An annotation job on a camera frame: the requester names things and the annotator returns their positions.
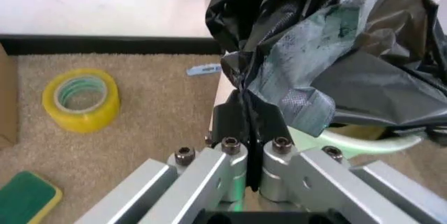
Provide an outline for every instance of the green scouring pad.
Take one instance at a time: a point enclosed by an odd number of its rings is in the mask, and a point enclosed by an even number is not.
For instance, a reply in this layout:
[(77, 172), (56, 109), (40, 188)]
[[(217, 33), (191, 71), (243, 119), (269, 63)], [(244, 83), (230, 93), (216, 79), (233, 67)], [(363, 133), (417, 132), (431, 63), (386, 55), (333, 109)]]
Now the green scouring pad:
[(61, 200), (62, 192), (40, 176), (23, 171), (0, 189), (0, 223), (39, 223)]

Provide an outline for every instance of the beige carpet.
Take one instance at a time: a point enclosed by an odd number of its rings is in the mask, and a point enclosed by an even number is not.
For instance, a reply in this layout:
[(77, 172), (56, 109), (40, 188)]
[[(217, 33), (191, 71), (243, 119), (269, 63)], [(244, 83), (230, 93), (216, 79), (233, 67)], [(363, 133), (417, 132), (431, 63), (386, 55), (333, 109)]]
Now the beige carpet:
[[(72, 223), (147, 158), (165, 161), (182, 145), (204, 146), (219, 76), (188, 77), (185, 70), (218, 62), (217, 56), (91, 54), (18, 59), (19, 143), (0, 150), (0, 186), (21, 170), (35, 171), (58, 185), (64, 197), (46, 223)], [(46, 84), (74, 68), (103, 69), (118, 84), (121, 113), (99, 132), (64, 131), (41, 106)], [(380, 158), (447, 198), (447, 149), (425, 142)], [(246, 209), (259, 209), (255, 197), (248, 199)]]

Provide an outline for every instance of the clear packing tape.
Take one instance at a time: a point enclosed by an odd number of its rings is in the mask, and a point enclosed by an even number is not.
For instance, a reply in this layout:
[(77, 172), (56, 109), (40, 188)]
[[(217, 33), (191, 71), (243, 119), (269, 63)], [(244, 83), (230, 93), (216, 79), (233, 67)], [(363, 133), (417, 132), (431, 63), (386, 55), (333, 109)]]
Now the clear packing tape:
[[(100, 92), (102, 97), (87, 109), (68, 109), (67, 99), (82, 91)], [(43, 91), (42, 104), (63, 129), (87, 133), (110, 124), (119, 113), (120, 101), (118, 87), (109, 74), (97, 69), (77, 69), (54, 78)]]

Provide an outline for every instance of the black plastic bag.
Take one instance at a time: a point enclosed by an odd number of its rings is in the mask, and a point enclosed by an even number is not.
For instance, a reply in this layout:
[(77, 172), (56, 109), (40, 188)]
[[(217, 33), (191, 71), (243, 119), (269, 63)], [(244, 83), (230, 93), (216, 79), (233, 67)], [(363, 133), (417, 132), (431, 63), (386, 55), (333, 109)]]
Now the black plastic bag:
[[(365, 5), (373, 8), (365, 13)], [(293, 49), (291, 44), (306, 40), (303, 29), (292, 40), (286, 37), (309, 19), (349, 8), (359, 12), (358, 27), (353, 28), (355, 41), (329, 61), (329, 54), (296, 51), (284, 58), (284, 53), (274, 50), (280, 43)], [(277, 78), (275, 85), (285, 85), (288, 92), (278, 95), (273, 89), (257, 95), (279, 105), (288, 124), (301, 117), (297, 117), (299, 110), (308, 113), (305, 121), (309, 115), (321, 113), (316, 125), (292, 125), (317, 136), (328, 122), (387, 126), (400, 132), (446, 124), (447, 47), (436, 15), (437, 6), (430, 0), (211, 0), (206, 21), (222, 47), (234, 52), (222, 59), (233, 85), (240, 90), (251, 88), (256, 79), (265, 76), (266, 65), (279, 62), (272, 69), (286, 78)], [(337, 26), (343, 34), (346, 26)], [(325, 61), (315, 67), (309, 58)], [(312, 73), (305, 77), (307, 83), (297, 82), (301, 84), (298, 88), (290, 84), (295, 66), (287, 66), (284, 59), (305, 63), (301, 68), (311, 69), (306, 70)], [(266, 97), (270, 94), (282, 99), (271, 101)], [(281, 104), (290, 94), (294, 96), (292, 106)], [(330, 112), (330, 98), (335, 113)]]

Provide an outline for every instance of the trash bag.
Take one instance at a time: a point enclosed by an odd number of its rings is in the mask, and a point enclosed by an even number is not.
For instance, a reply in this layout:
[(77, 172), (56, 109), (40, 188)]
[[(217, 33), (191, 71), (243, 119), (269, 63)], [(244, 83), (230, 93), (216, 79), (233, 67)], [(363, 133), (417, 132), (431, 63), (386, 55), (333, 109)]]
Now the trash bag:
[(447, 43), (431, 0), (211, 0), (225, 75), (312, 136), (329, 124), (445, 126)]

